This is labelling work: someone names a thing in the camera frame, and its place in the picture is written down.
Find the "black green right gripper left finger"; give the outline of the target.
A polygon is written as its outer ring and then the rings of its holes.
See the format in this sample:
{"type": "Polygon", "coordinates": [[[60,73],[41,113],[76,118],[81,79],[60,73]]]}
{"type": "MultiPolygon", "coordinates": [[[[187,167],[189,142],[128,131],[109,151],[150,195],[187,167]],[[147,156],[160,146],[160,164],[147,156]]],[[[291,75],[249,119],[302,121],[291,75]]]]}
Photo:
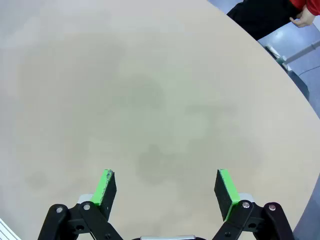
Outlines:
{"type": "Polygon", "coordinates": [[[77,240],[90,234],[93,240],[123,240],[109,223],[117,186],[115,173],[105,169],[93,195],[74,207],[52,205],[46,214],[37,240],[77,240]]]}

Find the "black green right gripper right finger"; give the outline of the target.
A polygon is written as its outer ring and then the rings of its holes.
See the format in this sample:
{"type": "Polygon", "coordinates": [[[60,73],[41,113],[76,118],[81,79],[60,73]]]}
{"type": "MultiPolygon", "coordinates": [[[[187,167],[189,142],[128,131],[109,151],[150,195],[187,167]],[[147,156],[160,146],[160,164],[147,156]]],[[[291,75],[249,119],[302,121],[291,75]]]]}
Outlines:
{"type": "Polygon", "coordinates": [[[256,240],[295,240],[282,206],[259,206],[250,195],[241,196],[226,169],[217,171],[214,193],[223,224],[212,240],[238,240],[242,232],[252,233],[256,240]]]}

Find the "red-sleeved left forearm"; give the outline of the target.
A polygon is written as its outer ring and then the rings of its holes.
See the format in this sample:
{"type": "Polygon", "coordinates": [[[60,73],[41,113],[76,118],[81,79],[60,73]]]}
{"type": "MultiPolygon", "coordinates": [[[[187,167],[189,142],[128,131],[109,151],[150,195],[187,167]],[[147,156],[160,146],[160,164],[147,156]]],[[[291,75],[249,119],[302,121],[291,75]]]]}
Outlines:
{"type": "Polygon", "coordinates": [[[304,8],[307,8],[315,17],[320,15],[320,0],[290,0],[290,2],[298,9],[295,18],[304,8]]]}

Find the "person's left hand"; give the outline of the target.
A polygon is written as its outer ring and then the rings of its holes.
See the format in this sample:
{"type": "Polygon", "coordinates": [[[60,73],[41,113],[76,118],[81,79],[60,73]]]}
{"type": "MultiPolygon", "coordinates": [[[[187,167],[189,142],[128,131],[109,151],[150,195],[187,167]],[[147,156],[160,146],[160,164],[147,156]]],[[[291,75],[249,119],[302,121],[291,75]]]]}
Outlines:
{"type": "Polygon", "coordinates": [[[307,7],[305,7],[301,13],[299,13],[296,18],[290,17],[289,20],[298,28],[303,28],[310,26],[314,19],[316,18],[315,15],[313,15],[307,7]]]}

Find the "black trousers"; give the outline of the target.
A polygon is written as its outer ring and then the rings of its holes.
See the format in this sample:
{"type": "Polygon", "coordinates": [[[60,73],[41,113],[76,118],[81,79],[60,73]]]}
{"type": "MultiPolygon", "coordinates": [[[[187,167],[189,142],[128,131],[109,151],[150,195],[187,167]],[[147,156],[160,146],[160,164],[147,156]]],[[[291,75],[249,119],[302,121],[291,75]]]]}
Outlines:
{"type": "Polygon", "coordinates": [[[243,0],[227,16],[258,41],[288,24],[301,11],[291,0],[243,0]]]}

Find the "white aluminium profile frame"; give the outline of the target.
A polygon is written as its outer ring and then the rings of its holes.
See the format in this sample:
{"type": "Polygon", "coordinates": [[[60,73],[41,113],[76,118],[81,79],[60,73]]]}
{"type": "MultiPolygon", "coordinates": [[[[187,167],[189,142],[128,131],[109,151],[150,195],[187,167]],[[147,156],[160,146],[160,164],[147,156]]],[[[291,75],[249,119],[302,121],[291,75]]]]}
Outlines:
{"type": "Polygon", "coordinates": [[[21,240],[0,218],[0,240],[21,240]]]}

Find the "grey metal table frame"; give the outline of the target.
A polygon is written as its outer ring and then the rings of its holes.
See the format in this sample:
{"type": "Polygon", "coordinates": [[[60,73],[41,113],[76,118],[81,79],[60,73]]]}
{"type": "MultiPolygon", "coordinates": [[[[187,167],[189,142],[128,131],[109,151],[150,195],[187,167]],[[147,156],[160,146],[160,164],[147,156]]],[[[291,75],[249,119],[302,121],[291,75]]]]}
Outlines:
{"type": "Polygon", "coordinates": [[[275,61],[287,72],[291,69],[289,68],[289,63],[294,62],[295,60],[307,55],[308,53],[316,50],[320,47],[320,40],[310,44],[309,46],[303,48],[297,53],[285,57],[284,55],[280,55],[271,45],[266,45],[264,49],[275,59],[275,61]]]}

